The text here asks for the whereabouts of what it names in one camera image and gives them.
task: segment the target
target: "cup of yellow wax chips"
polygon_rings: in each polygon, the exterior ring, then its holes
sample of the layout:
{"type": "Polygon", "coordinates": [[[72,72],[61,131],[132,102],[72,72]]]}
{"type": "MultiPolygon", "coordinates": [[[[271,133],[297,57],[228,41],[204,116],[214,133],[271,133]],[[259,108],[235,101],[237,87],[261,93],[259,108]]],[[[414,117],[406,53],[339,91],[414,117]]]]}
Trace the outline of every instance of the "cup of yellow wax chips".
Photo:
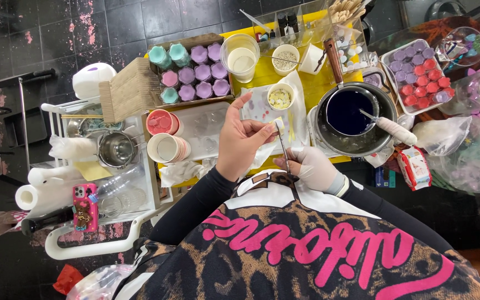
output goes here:
{"type": "Polygon", "coordinates": [[[268,90],[268,103],[277,112],[287,110],[294,103],[294,89],[286,83],[276,83],[268,90]]]}

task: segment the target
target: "paper towel roll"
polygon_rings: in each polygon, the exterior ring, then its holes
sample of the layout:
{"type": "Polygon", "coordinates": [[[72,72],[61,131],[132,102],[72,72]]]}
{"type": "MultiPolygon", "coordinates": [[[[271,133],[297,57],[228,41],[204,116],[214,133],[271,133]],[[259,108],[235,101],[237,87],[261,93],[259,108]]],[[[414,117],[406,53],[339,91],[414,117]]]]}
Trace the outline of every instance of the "paper towel roll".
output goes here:
{"type": "Polygon", "coordinates": [[[24,185],[17,189],[16,204],[30,210],[29,218],[39,217],[51,211],[73,204],[73,187],[86,181],[65,181],[63,184],[34,187],[24,185]]]}
{"type": "Polygon", "coordinates": [[[74,181],[83,179],[83,176],[73,166],[54,167],[52,169],[42,169],[34,167],[30,170],[27,180],[32,186],[60,185],[65,181],[74,181]]]}

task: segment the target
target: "cup of white beads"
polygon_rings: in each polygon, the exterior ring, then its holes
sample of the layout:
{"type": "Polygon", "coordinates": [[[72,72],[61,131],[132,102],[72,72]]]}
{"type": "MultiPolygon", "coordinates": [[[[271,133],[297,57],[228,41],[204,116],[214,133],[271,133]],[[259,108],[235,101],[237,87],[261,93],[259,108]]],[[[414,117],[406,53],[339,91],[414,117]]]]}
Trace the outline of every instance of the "cup of white beads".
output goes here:
{"type": "MultiPolygon", "coordinates": [[[[284,44],[277,47],[271,56],[285,60],[295,61],[297,63],[299,62],[298,49],[289,44],[284,44]]],[[[297,64],[281,59],[272,58],[271,63],[274,65],[274,70],[277,74],[279,74],[280,76],[286,76],[296,68],[297,64]]]]}
{"type": "Polygon", "coordinates": [[[276,83],[268,90],[268,104],[276,112],[283,112],[292,106],[296,99],[294,89],[287,83],[276,83]]]}

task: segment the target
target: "dark blue wax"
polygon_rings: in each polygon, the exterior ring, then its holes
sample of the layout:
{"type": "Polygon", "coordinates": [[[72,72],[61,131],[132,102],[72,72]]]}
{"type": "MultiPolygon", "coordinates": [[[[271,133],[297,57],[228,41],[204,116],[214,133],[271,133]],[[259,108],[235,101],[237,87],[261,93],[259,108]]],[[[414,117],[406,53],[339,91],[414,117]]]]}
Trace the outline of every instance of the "dark blue wax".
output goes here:
{"type": "Polygon", "coordinates": [[[373,105],[368,97],[356,91],[337,92],[327,104],[327,120],[343,134],[360,134],[370,125],[371,120],[359,109],[373,115],[373,105]]]}

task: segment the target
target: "scissors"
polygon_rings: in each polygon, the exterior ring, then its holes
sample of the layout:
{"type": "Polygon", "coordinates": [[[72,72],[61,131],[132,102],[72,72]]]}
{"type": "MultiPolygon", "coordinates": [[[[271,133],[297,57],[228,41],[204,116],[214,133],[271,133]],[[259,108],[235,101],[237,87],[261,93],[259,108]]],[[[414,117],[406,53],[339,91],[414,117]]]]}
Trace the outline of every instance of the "scissors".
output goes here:
{"type": "Polygon", "coordinates": [[[286,148],[284,147],[283,137],[281,136],[281,130],[279,129],[279,125],[277,124],[277,122],[275,122],[275,125],[277,126],[277,133],[279,133],[279,140],[281,141],[281,146],[283,147],[284,158],[286,161],[286,172],[290,174],[290,166],[288,165],[288,154],[286,153],[286,148]]]}

